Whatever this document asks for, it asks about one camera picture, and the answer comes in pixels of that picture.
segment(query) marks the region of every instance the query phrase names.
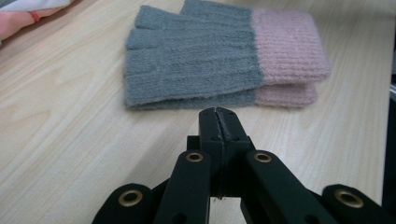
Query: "wood grain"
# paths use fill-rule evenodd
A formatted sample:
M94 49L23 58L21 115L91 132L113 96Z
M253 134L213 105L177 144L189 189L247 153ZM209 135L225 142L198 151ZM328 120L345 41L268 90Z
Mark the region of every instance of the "wood grain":
M391 0L222 1L299 8L315 18L332 63L305 109L231 108L255 146L315 192L357 188L380 203L396 4ZM128 111L124 42L141 5L76 1L0 47L0 223L91 223L126 183L155 187L198 134L200 110ZM244 223L238 200L211 204L212 223Z

